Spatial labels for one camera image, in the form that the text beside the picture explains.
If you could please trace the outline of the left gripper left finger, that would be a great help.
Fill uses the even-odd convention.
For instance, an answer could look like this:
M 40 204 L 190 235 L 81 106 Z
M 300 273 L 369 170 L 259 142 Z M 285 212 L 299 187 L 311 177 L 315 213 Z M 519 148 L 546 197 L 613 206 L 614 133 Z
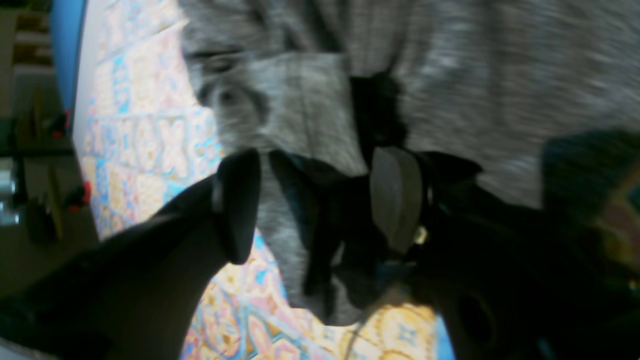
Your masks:
M 261 187 L 255 149 L 226 156 L 150 219 L 1 300 L 1 343 L 42 360 L 177 360 L 211 279 L 244 264 Z

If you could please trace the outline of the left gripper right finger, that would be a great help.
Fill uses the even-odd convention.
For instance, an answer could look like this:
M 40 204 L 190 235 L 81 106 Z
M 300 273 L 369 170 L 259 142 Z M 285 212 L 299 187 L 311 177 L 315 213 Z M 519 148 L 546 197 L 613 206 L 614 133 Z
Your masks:
M 457 360 L 637 360 L 639 237 L 615 199 L 570 228 L 479 187 L 480 167 L 444 153 L 374 150 L 375 225 L 412 268 Z

